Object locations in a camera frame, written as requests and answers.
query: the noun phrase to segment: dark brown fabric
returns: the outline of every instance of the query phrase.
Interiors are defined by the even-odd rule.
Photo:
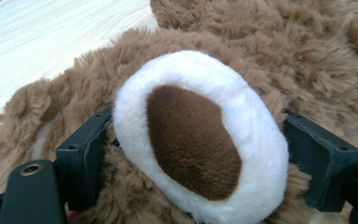
[[[156,159],[169,177],[209,200],[235,190],[241,158],[217,104],[193,91],[157,87],[147,100],[147,120]]]

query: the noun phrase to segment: white wooden surface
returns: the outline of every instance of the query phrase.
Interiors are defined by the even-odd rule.
[[[18,88],[141,26],[157,27],[148,0],[1,0],[0,110]]]

